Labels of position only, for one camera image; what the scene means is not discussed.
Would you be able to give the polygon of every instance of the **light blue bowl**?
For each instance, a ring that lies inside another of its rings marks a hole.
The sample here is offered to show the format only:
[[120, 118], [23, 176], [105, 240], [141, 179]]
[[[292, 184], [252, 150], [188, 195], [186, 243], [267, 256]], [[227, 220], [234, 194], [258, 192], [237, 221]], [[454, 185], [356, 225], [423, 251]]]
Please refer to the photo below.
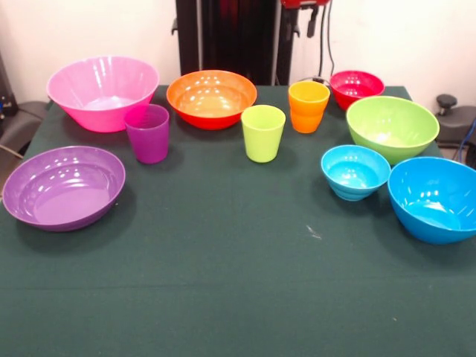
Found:
[[382, 155], [359, 145], [341, 145], [326, 151], [321, 168], [335, 194], [346, 201], [364, 199], [390, 175], [390, 165]]
[[445, 158], [411, 158], [388, 179], [390, 200], [417, 239], [448, 244], [476, 235], [476, 171]]

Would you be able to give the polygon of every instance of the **plastic bowl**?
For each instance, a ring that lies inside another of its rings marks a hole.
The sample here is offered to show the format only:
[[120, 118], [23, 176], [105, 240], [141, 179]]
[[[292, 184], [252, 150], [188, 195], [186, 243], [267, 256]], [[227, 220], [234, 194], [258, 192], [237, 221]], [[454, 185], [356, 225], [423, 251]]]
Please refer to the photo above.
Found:
[[149, 104], [158, 80], [155, 68], [139, 59], [93, 57], [61, 68], [46, 92], [83, 128], [118, 132], [129, 110]]
[[388, 180], [390, 201], [417, 239], [448, 244], [476, 235], [476, 171], [445, 158], [411, 158]]
[[97, 221], [124, 186], [120, 160], [96, 147], [60, 147], [25, 161], [5, 182], [3, 204], [15, 218], [46, 231]]
[[359, 99], [380, 95], [385, 90], [380, 78], [363, 71], [338, 72], [330, 78], [330, 86], [335, 101], [343, 110]]
[[327, 150], [321, 169], [329, 186], [346, 201], [359, 201], [378, 190], [390, 175], [390, 165], [377, 152], [358, 145]]
[[440, 132], [426, 108], [396, 97], [369, 97], [347, 110], [352, 139], [381, 153], [390, 164], [420, 154]]
[[209, 70], [178, 78], [167, 90], [167, 100], [178, 115], [200, 129], [218, 130], [239, 122], [257, 98], [252, 82], [239, 74]]

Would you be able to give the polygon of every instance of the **plastic cup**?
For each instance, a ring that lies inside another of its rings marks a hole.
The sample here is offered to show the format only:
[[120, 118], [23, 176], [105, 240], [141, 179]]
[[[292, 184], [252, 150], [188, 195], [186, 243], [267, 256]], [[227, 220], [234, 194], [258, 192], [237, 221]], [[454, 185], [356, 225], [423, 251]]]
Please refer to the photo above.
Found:
[[255, 162], [270, 162], [277, 155], [286, 115], [274, 106], [250, 106], [241, 114], [246, 155]]
[[169, 151], [169, 112], [163, 106], [139, 106], [124, 118], [135, 157], [143, 164], [157, 164]]
[[297, 132], [315, 132], [329, 102], [330, 90], [314, 81], [296, 82], [289, 87], [292, 127]]

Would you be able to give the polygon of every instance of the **orange cup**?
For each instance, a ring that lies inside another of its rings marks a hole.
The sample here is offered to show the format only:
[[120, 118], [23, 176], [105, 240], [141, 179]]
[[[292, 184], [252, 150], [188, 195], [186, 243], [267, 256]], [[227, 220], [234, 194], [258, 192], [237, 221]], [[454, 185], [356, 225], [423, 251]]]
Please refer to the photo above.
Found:
[[315, 132], [329, 102], [330, 90], [314, 81], [296, 82], [289, 87], [292, 127], [297, 132]]

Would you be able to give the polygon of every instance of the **lime green bowl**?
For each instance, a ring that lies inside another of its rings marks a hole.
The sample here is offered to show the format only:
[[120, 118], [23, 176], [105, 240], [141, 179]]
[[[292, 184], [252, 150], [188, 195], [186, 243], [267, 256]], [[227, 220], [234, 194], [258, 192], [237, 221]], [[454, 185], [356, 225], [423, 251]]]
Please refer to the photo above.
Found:
[[368, 97], [347, 110], [354, 142], [382, 154], [394, 165], [420, 154], [440, 132], [435, 116], [421, 105], [396, 97]]

